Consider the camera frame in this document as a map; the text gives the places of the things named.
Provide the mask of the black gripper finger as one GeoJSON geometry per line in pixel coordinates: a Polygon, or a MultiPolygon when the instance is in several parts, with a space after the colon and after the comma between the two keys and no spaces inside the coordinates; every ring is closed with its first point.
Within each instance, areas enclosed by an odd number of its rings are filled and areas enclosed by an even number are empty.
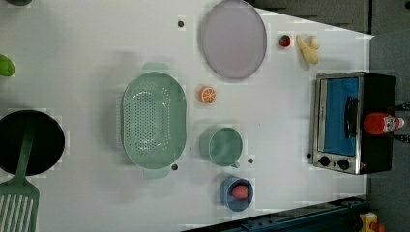
{"type": "Polygon", "coordinates": [[[410,103],[406,102],[394,107],[394,111],[410,111],[410,103]]]}
{"type": "Polygon", "coordinates": [[[394,139],[403,143],[410,143],[410,135],[409,134],[395,134],[394,139]]]}

